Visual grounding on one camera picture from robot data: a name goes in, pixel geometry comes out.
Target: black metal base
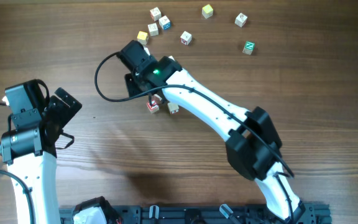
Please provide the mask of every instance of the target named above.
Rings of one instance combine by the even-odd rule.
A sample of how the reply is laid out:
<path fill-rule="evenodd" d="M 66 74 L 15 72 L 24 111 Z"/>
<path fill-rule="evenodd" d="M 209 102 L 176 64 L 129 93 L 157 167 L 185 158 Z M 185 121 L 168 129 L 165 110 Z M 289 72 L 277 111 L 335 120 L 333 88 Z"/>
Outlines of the black metal base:
<path fill-rule="evenodd" d="M 135 83 L 132 74 L 126 74 L 124 78 L 129 97 L 136 96 L 142 93 L 142 90 L 137 87 L 137 84 Z"/>
<path fill-rule="evenodd" d="M 306 210 L 296 224 L 332 224 L 329 205 L 303 203 Z M 119 214 L 122 224 L 233 224 L 236 221 L 227 219 L 219 207 L 160 207 L 158 219 L 149 218 L 150 208 L 140 206 L 112 206 Z M 279 224 L 266 205 L 247 205 L 230 207 L 233 217 L 241 224 Z M 62 224 L 72 224 L 72 209 L 60 209 Z"/>

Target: wooden block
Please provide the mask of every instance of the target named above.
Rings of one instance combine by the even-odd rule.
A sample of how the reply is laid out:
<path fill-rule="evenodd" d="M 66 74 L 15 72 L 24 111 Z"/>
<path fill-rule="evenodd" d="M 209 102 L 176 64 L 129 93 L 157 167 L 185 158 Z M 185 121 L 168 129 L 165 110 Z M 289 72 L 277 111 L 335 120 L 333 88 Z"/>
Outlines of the wooden block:
<path fill-rule="evenodd" d="M 171 27 L 171 21 L 169 21 L 167 16 L 161 17 L 158 22 L 160 23 L 160 26 L 163 30 L 169 29 Z"/>
<path fill-rule="evenodd" d="M 184 31 L 180 36 L 180 42 L 182 42 L 185 45 L 189 45 L 190 41 L 191 41 L 191 34 Z"/>
<path fill-rule="evenodd" d="M 171 114 L 179 112 L 179 105 L 176 103 L 168 103 L 168 109 Z"/>
<path fill-rule="evenodd" d="M 255 43 L 247 41 L 246 45 L 244 46 L 244 49 L 242 50 L 242 53 L 251 55 L 252 51 L 254 50 L 254 47 Z"/>
<path fill-rule="evenodd" d="M 153 96 L 152 96 L 152 102 L 153 101 L 155 101 L 156 102 L 156 104 L 161 104 L 161 102 L 162 102 L 162 97 L 161 96 L 158 96 L 158 94 L 154 94 Z"/>
<path fill-rule="evenodd" d="M 146 104 L 147 109 L 149 109 L 150 113 L 155 113 L 160 109 L 160 107 L 158 106 L 158 104 L 154 100 L 152 100 L 152 104 L 153 105 L 150 105 L 150 103 L 147 102 L 147 104 Z"/>
<path fill-rule="evenodd" d="M 154 21 L 157 21 L 161 18 L 162 15 L 158 7 L 155 7 L 154 9 L 150 10 L 150 16 Z"/>
<path fill-rule="evenodd" d="M 137 41 L 139 41 L 141 44 L 146 45 L 148 40 L 149 35 L 146 32 L 139 31 L 139 34 L 137 35 Z"/>
<path fill-rule="evenodd" d="M 240 13 L 237 17 L 236 17 L 236 21 L 234 21 L 235 24 L 237 24 L 237 26 L 242 27 L 246 22 L 247 22 L 247 16 L 244 15 L 243 13 Z"/>
<path fill-rule="evenodd" d="M 157 23 L 149 24 L 149 33 L 151 37 L 158 35 Z"/>
<path fill-rule="evenodd" d="M 214 9 L 211 7 L 210 4 L 204 6 L 203 10 L 201 10 L 201 11 L 202 11 L 205 19 L 208 19 L 209 17 L 211 17 L 214 14 Z"/>

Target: wooden table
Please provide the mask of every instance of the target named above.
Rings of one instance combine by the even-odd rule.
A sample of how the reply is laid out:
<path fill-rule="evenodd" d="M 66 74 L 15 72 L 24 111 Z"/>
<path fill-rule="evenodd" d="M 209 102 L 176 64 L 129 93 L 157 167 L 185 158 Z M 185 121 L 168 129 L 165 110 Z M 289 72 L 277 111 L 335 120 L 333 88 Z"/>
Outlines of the wooden table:
<path fill-rule="evenodd" d="M 65 128 L 75 144 L 58 152 L 60 205 L 101 195 L 113 205 L 265 203 L 227 163 L 220 137 L 189 112 L 151 115 L 145 98 L 109 103 L 97 94 L 98 63 L 147 31 L 158 6 L 173 26 L 150 38 L 156 58 L 173 55 L 228 101 L 268 111 L 293 190 L 329 203 L 334 223 L 358 223 L 358 1 L 213 1 L 214 16 L 203 19 L 207 3 L 0 6 L 0 100 L 6 87 L 39 78 L 84 105 Z M 240 12 L 249 16 L 243 28 L 234 24 Z M 180 43 L 184 30 L 190 46 Z M 242 53 L 247 40 L 256 43 L 251 56 Z M 125 73 L 118 60 L 106 63 L 101 90 L 126 97 Z M 0 107 L 0 138 L 9 113 Z M 15 222 L 11 182 L 0 176 L 0 223 Z"/>

